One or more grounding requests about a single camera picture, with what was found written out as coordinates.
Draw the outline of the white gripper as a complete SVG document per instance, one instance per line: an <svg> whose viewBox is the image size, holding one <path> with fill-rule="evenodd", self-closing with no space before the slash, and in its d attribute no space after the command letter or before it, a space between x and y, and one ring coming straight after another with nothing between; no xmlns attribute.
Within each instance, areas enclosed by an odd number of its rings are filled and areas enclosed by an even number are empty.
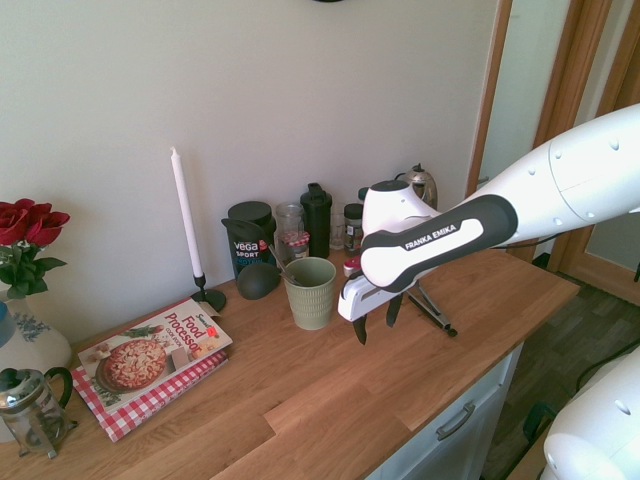
<svg viewBox="0 0 640 480"><path fill-rule="evenodd" d="M365 345L367 341L367 314L389 301L386 324L393 327L401 305L402 294L383 290L372 283L362 272L352 274L344 283L338 300L338 313L352 322L358 341Z"/></svg>

